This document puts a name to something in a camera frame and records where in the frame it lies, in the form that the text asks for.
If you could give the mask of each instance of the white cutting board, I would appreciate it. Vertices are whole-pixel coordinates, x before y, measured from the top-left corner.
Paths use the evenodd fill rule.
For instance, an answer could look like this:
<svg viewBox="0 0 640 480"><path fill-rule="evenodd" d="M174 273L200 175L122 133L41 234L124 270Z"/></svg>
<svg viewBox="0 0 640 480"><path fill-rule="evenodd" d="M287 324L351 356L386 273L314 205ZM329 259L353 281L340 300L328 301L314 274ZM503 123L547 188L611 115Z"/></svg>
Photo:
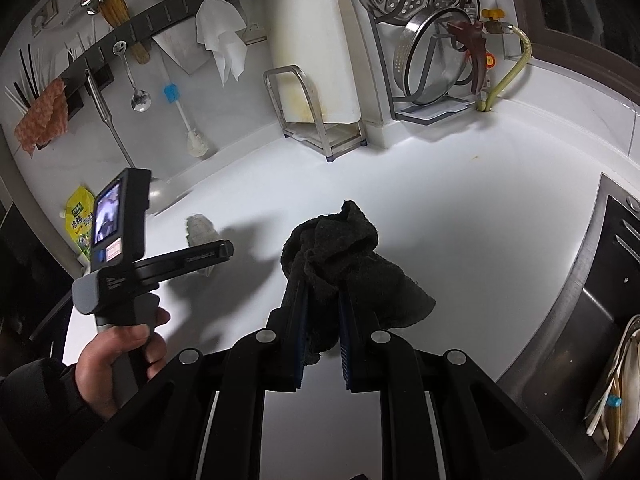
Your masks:
<svg viewBox="0 0 640 480"><path fill-rule="evenodd" d="M360 104L338 0L264 0L274 67L298 65L311 79L325 123L355 123ZM278 90L289 123L312 123L311 110L293 74L279 75Z"/></svg>

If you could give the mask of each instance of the pink cloth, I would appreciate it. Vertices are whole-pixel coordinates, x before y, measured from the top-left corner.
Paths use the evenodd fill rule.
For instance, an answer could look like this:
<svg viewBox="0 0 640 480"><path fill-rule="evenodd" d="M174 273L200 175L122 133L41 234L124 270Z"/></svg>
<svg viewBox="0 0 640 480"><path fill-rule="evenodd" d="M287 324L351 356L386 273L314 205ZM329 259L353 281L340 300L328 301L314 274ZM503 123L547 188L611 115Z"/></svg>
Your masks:
<svg viewBox="0 0 640 480"><path fill-rule="evenodd" d="M65 83L58 78L45 88L15 127L14 134L22 149L33 156L36 144L43 146L64 134L68 127L67 114Z"/></svg>

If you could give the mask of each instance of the black sleeve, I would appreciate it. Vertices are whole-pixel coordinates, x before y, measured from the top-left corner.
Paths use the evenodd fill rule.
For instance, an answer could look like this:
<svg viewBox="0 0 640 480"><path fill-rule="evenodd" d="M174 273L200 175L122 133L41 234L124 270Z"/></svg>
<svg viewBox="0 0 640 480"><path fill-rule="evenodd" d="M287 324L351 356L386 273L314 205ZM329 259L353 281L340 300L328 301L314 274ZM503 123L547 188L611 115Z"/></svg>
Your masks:
<svg viewBox="0 0 640 480"><path fill-rule="evenodd" d="M44 479L84 444L104 421L82 400L75 366L42 359L0 383L0 417L27 460Z"/></svg>

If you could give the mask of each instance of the yellow seasoning bag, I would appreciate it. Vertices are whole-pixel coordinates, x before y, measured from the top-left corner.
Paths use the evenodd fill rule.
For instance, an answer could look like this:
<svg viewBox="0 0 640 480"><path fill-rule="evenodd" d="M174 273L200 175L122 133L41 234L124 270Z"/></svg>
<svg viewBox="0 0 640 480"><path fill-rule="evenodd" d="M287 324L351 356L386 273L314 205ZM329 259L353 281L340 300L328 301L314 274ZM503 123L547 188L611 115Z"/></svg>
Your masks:
<svg viewBox="0 0 640 480"><path fill-rule="evenodd" d="M90 258L91 224L94 216L94 196L79 187L66 202L65 229L84 255Z"/></svg>

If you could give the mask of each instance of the black cloth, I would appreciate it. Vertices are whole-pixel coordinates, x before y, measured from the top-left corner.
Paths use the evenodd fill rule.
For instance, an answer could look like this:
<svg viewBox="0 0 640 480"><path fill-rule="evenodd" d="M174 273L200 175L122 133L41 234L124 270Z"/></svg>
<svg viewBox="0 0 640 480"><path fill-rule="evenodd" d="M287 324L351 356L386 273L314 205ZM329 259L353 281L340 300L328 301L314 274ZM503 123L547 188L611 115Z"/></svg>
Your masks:
<svg viewBox="0 0 640 480"><path fill-rule="evenodd" d="M427 317L435 300L397 265L379 256L378 232L347 200L338 214L319 216L293 229L280 263L289 283L305 280L313 289L307 312L305 363L338 341L338 290L346 285L354 306L373 310L380 328L411 326ZM287 287L283 305L294 301Z"/></svg>
<svg viewBox="0 0 640 480"><path fill-rule="evenodd" d="M45 480L104 421L82 400L74 366L42 359L0 381L0 478Z"/></svg>

